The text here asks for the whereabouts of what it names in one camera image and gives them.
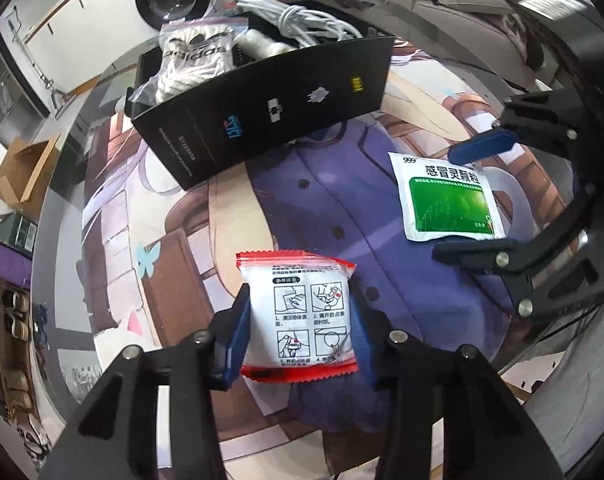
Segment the sandal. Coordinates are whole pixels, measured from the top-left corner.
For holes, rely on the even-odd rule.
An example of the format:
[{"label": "sandal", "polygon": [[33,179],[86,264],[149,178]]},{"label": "sandal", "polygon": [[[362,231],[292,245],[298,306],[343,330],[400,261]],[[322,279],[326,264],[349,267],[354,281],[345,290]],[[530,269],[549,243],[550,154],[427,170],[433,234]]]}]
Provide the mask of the sandal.
[{"label": "sandal", "polygon": [[13,317],[13,314],[7,311],[4,311],[4,327],[16,339],[20,339],[21,341],[29,340],[29,327],[26,323]]},{"label": "sandal", "polygon": [[6,381],[6,387],[11,390],[29,391],[29,380],[21,370],[7,370],[4,373],[4,380]]}]

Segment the pink ear illustration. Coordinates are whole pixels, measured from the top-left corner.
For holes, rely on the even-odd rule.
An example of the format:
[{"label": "pink ear illustration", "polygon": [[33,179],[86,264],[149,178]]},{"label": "pink ear illustration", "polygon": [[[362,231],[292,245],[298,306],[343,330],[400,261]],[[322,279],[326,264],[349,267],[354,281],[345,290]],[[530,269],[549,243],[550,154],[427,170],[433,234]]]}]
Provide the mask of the pink ear illustration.
[{"label": "pink ear illustration", "polygon": [[127,330],[129,332],[133,332],[134,334],[138,334],[139,336],[143,335],[140,320],[138,319],[138,316],[135,312],[132,312],[131,315],[128,317]]}]

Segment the blue logo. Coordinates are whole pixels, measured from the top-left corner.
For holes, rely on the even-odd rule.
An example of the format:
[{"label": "blue logo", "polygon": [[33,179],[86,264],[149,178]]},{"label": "blue logo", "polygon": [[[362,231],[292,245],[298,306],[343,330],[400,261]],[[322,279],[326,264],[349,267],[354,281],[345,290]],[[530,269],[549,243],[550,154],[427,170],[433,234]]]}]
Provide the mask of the blue logo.
[{"label": "blue logo", "polygon": [[242,126],[240,126],[237,115],[229,115],[228,119],[224,121],[224,129],[229,139],[235,139],[242,135]]}]

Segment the ziplock bag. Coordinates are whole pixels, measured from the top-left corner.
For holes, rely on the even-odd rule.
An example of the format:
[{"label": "ziplock bag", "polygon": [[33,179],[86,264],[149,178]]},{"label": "ziplock bag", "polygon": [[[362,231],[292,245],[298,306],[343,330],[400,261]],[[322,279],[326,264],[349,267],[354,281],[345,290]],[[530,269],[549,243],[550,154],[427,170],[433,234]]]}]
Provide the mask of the ziplock bag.
[{"label": "ziplock bag", "polygon": [[348,279],[355,264],[306,251],[237,254],[251,289],[242,373],[295,383],[355,372]]},{"label": "ziplock bag", "polygon": [[202,18],[162,26],[160,70],[133,93],[131,102],[154,106],[234,69],[232,49],[248,24],[246,18]]}]

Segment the blue butterfly illustration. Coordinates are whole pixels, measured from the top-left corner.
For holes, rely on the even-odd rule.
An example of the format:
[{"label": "blue butterfly illustration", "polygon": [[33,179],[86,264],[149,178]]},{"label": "blue butterfly illustration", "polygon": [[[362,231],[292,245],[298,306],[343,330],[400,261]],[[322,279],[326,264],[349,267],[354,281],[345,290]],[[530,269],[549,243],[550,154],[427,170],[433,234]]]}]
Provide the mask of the blue butterfly illustration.
[{"label": "blue butterfly illustration", "polygon": [[136,248],[136,260],[138,261],[138,278],[144,278],[146,274],[152,277],[154,273],[154,263],[160,257],[160,242],[152,246],[148,251],[142,245]]}]

